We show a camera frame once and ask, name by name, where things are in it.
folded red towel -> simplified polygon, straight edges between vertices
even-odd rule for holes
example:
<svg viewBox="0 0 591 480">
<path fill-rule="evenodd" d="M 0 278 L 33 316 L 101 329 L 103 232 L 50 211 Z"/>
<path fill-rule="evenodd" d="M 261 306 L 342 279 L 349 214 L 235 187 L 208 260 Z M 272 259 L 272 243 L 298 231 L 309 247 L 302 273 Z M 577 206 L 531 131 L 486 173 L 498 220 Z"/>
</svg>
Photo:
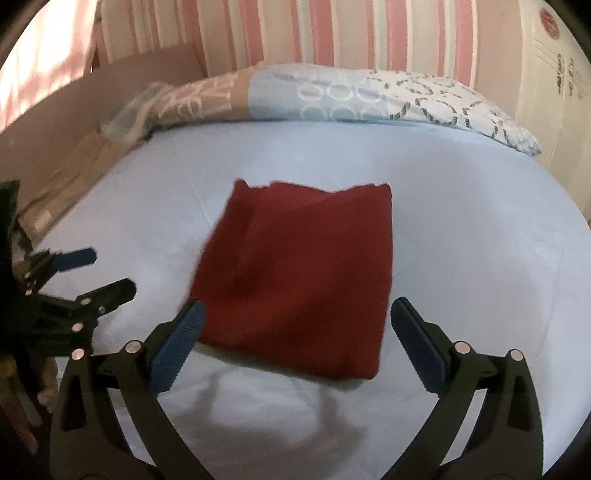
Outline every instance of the folded red towel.
<svg viewBox="0 0 591 480">
<path fill-rule="evenodd" d="M 197 267 L 200 341 L 301 372 L 373 378 L 392 283 L 388 185 L 238 180 Z"/>
</svg>

striped wall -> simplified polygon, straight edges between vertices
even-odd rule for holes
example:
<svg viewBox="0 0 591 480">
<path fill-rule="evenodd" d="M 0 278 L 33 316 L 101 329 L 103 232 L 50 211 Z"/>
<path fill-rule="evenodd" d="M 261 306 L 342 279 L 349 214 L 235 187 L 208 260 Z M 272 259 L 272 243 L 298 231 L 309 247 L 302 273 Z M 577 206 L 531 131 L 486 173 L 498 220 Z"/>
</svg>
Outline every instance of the striped wall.
<svg viewBox="0 0 591 480">
<path fill-rule="evenodd" d="M 478 35 L 484 40 L 478 47 L 475 89 L 516 117 L 524 64 L 519 3 L 517 0 L 477 2 Z"/>
<path fill-rule="evenodd" d="M 103 0 L 107 61 L 192 43 L 208 76 L 260 60 L 413 70 L 473 85 L 476 0 Z"/>
</svg>

white cabinet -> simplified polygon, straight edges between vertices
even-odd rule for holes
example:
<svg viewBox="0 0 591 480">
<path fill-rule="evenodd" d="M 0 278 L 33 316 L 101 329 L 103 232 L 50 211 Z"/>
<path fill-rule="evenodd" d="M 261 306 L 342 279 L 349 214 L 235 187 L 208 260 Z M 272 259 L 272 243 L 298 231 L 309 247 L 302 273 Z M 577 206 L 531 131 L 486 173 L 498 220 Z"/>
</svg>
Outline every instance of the white cabinet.
<svg viewBox="0 0 591 480">
<path fill-rule="evenodd" d="M 543 0 L 519 0 L 519 7 L 523 67 L 515 119 L 542 145 L 543 152 L 536 159 L 589 217 L 591 64 Z M 552 35 L 554 27 L 557 35 Z"/>
</svg>

blue gripper pad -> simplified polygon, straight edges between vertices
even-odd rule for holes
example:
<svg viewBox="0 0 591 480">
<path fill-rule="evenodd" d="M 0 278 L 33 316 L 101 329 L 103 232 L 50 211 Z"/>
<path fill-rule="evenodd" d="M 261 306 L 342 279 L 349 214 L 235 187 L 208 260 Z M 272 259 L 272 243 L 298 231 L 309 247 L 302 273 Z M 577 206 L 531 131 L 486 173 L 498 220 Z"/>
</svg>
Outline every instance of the blue gripper pad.
<svg viewBox="0 0 591 480">
<path fill-rule="evenodd" d="M 390 318 L 425 389 L 436 394 L 447 391 L 451 340 L 437 325 L 425 322 L 405 297 L 394 301 Z"/>
<path fill-rule="evenodd" d="M 176 325 L 150 362 L 149 388 L 153 394 L 170 390 L 181 367 L 205 327 L 205 307 L 194 301 L 175 320 Z"/>
<path fill-rule="evenodd" d="M 58 254 L 53 259 L 53 267 L 58 272 L 66 272 L 75 268 L 85 267 L 96 262 L 96 250 L 84 248 L 66 254 Z"/>
</svg>

bed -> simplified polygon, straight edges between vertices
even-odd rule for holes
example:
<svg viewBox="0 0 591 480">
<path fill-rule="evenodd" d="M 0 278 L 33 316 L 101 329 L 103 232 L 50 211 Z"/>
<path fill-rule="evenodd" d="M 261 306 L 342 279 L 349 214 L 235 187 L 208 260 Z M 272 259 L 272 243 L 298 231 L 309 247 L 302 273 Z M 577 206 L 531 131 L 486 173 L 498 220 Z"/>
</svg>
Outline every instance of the bed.
<svg viewBox="0 0 591 480">
<path fill-rule="evenodd" d="M 478 352 L 521 349 L 540 402 L 544 469 L 564 452 L 591 405 L 591 231 L 533 158 L 469 131 L 273 121 L 156 134 L 40 245 L 99 253 L 94 266 L 51 280 L 51 294 L 74 298 L 123 277 L 137 283 L 136 298 L 95 330 L 97 353 L 143 340 L 178 312 L 236 178 L 326 190 L 388 183 L 391 300 L 408 297 L 426 321 Z M 348 480 L 380 478 L 436 398 L 387 325 L 373 380 L 325 381 L 197 345 L 159 401 L 220 480 Z M 447 460 L 461 453 L 482 400 Z M 113 394 L 113 402 L 132 450 L 150 461 L 122 400 Z"/>
</svg>

